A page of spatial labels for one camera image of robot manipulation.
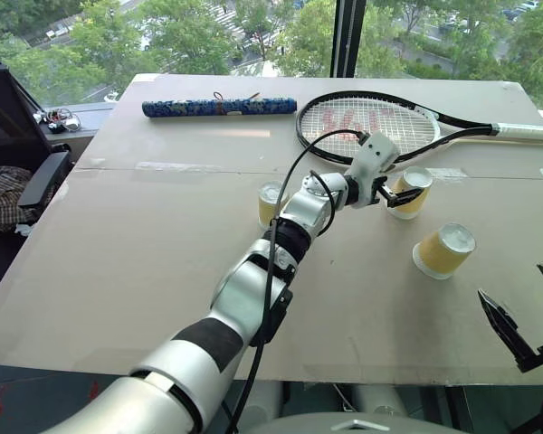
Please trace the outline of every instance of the paper cup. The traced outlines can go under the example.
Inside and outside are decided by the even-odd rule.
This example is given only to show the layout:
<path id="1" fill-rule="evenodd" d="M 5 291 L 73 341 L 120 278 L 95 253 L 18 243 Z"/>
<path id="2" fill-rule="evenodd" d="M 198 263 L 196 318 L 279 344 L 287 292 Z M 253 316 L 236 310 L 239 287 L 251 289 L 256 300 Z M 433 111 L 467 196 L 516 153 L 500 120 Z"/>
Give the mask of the paper cup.
<path id="1" fill-rule="evenodd" d="M 449 278 L 476 247 L 472 234 L 458 223 L 447 223 L 413 248 L 416 267 L 431 278 Z"/>
<path id="2" fill-rule="evenodd" d="M 275 181 L 265 183 L 260 187 L 259 190 L 259 215 L 260 215 L 260 226 L 264 229 L 270 227 L 272 222 L 273 212 L 275 211 L 275 203 L 278 200 L 278 195 L 280 194 L 281 184 Z M 283 208 L 283 205 L 288 201 L 288 194 L 283 193 L 281 198 L 280 209 Z"/>
<path id="3" fill-rule="evenodd" d="M 433 184 L 433 176 L 431 173 L 424 169 L 423 167 L 410 166 L 408 167 L 400 176 L 395 184 L 392 186 L 392 191 L 394 193 L 400 193 L 405 190 L 410 190 L 411 188 L 422 188 L 424 189 L 420 195 L 407 203 L 406 205 L 400 205 L 395 208 L 387 208 L 388 211 L 395 217 L 403 220 L 413 219 L 418 215 L 418 212 L 423 206 L 424 199 L 428 195 L 428 191 Z"/>

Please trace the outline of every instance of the white grip tape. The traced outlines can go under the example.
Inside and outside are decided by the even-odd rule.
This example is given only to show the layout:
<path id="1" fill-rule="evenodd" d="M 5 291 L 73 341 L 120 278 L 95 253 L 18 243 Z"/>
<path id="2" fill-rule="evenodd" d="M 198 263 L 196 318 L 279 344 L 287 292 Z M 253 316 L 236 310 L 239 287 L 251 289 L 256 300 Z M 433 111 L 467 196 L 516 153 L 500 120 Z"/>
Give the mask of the white grip tape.
<path id="1" fill-rule="evenodd" d="M 543 127 L 539 125 L 493 124 L 498 137 L 543 140 Z"/>

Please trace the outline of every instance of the table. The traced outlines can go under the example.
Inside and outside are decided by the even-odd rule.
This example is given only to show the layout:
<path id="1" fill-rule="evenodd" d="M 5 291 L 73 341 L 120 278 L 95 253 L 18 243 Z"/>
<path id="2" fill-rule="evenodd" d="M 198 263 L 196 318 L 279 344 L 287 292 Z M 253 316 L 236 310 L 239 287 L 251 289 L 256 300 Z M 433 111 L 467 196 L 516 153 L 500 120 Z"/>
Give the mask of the table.
<path id="1" fill-rule="evenodd" d="M 258 238 L 257 189 L 300 152 L 295 115 L 161 118 L 143 100 L 292 96 L 365 89 L 459 118 L 543 124 L 509 82 L 261 79 L 138 75 L 92 140 L 0 285 L 0 364 L 126 373 L 202 317 L 215 285 Z M 291 285 L 294 299 L 266 347 L 261 379 L 397 384 L 543 384 L 521 374 L 489 326 L 476 290 L 543 344 L 543 146 L 467 141 L 421 165 L 437 179 L 422 214 L 382 206 L 339 212 Z M 307 156 L 310 168 L 340 167 Z M 411 250 L 445 222 L 478 249 L 435 281 Z M 238 378 L 247 373 L 246 356 Z"/>

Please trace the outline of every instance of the tree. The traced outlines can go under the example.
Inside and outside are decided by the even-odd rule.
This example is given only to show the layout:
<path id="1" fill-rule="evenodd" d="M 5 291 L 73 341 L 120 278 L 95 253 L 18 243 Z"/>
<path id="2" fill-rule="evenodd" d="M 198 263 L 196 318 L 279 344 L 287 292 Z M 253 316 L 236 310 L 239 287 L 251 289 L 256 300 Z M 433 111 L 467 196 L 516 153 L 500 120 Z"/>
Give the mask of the tree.
<path id="1" fill-rule="evenodd" d="M 520 82 L 543 109 L 543 3 L 516 23 L 506 66 L 510 80 Z"/>
<path id="2" fill-rule="evenodd" d="M 335 3 L 311 0 L 279 38 L 285 54 L 274 55 L 284 75 L 328 77 L 332 57 Z M 393 77 L 403 69 L 386 45 L 396 35 L 392 10 L 367 4 L 357 57 L 357 76 Z"/>
<path id="3" fill-rule="evenodd" d="M 104 77 L 101 68 L 82 62 L 68 47 L 30 48 L 11 34 L 0 37 L 0 61 L 46 107 L 81 102 Z"/>
<path id="4" fill-rule="evenodd" d="M 235 40 L 203 0 L 147 0 L 140 7 L 151 52 L 168 71 L 227 74 Z"/>
<path id="5" fill-rule="evenodd" d="M 452 0 L 458 11 L 457 28 L 449 37 L 453 46 L 452 77 L 466 80 L 499 80 L 500 66 L 494 58 L 499 40 L 510 32 L 501 9 L 512 0 Z"/>
<path id="6" fill-rule="evenodd" d="M 122 92 L 135 74 L 157 71 L 151 55 L 141 50 L 142 34 L 132 14 L 119 11 L 119 0 L 88 0 L 83 7 L 71 31 L 71 47 L 83 61 L 105 71 L 103 83 Z"/>
<path id="7" fill-rule="evenodd" d="M 80 10 L 81 0 L 0 0 L 0 33 L 24 36 L 46 31 L 49 24 Z"/>
<path id="8" fill-rule="evenodd" d="M 215 0 L 216 5 L 221 6 L 224 10 L 224 14 L 227 14 L 227 0 Z"/>
<path id="9" fill-rule="evenodd" d="M 280 0 L 270 5 L 266 0 L 237 0 L 235 2 L 235 24 L 243 28 L 246 36 L 257 39 L 260 55 L 266 60 L 267 46 L 280 25 L 286 24 L 293 17 L 291 0 Z"/>
<path id="10" fill-rule="evenodd" d="M 394 77 L 403 64 L 388 47 L 398 35 L 393 26 L 393 10 L 366 5 L 356 64 L 357 77 Z"/>
<path id="11" fill-rule="evenodd" d="M 438 12 L 447 4 L 443 0 L 376 0 L 374 5 L 392 8 L 393 15 L 401 16 L 405 21 L 405 34 L 410 34 L 427 11 Z"/>

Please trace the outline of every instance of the robotic arm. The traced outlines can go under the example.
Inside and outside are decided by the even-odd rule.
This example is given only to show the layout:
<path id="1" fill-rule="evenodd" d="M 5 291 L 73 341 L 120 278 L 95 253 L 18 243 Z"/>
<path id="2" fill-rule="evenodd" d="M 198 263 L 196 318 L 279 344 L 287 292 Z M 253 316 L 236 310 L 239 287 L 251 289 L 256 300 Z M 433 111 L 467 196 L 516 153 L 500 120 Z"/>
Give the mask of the robotic arm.
<path id="1" fill-rule="evenodd" d="M 384 184 L 384 171 L 398 157 L 393 142 L 375 133 L 357 152 L 344 175 L 322 175 L 336 211 L 377 203 L 388 206 L 413 200 L 420 189 L 399 194 Z M 289 285 L 310 244 L 331 213 L 328 194 L 314 177 L 283 208 L 277 223 L 270 325 L 265 341 L 275 335 L 292 294 Z M 116 380 L 96 400 L 50 434 L 195 433 L 215 415 L 235 376 L 247 346 L 256 345 L 262 325 L 271 231 L 267 230 L 230 269 L 215 290 L 206 317 L 178 332 L 128 377 Z"/>

